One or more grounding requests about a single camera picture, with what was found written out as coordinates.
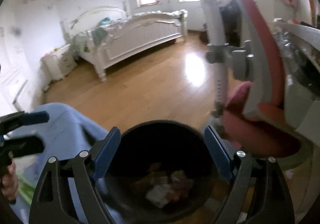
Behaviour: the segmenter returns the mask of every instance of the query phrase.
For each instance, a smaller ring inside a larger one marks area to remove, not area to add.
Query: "dresser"
[[[63,79],[77,66],[70,51],[70,44],[46,54],[41,60],[45,63],[53,80]]]

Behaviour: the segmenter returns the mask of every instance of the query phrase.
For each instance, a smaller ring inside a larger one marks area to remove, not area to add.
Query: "green object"
[[[180,13],[180,15],[179,15],[179,21],[180,21],[181,23],[184,22],[184,13]]]
[[[84,52],[90,52],[90,49],[88,48],[87,45],[85,45],[83,51],[84,51]]]
[[[22,174],[17,174],[18,176],[18,191],[21,197],[31,205],[33,194],[35,193],[36,187],[31,185]]]

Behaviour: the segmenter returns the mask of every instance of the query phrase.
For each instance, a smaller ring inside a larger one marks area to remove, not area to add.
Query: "human hand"
[[[2,194],[8,201],[15,201],[18,194],[18,177],[14,161],[7,167],[6,173],[1,177],[0,187]]]

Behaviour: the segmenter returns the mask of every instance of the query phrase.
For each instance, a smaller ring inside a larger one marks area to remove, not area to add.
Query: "bed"
[[[105,81],[105,69],[113,64],[166,41],[185,39],[187,14],[181,10],[127,17],[118,7],[95,7],[70,22],[68,34],[79,56]]]

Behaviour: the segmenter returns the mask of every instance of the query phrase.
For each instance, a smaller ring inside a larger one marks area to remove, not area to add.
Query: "blue cloth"
[[[23,126],[12,133],[12,138],[37,134],[44,142],[44,152],[39,154],[36,162],[26,168],[23,173],[23,176],[34,185],[37,183],[48,158],[51,156],[55,156],[59,160],[73,158],[82,150],[90,150],[88,135],[94,140],[103,140],[108,134],[106,129],[65,104],[45,104],[37,107],[34,111],[47,111],[50,116],[49,122]],[[98,184],[103,190],[103,187],[105,187],[104,180],[100,179]],[[69,179],[69,186],[79,220],[88,223],[73,179]],[[107,205],[106,207],[116,223],[123,222],[116,211]],[[18,198],[12,209],[22,221],[29,218],[29,205],[23,199]]]

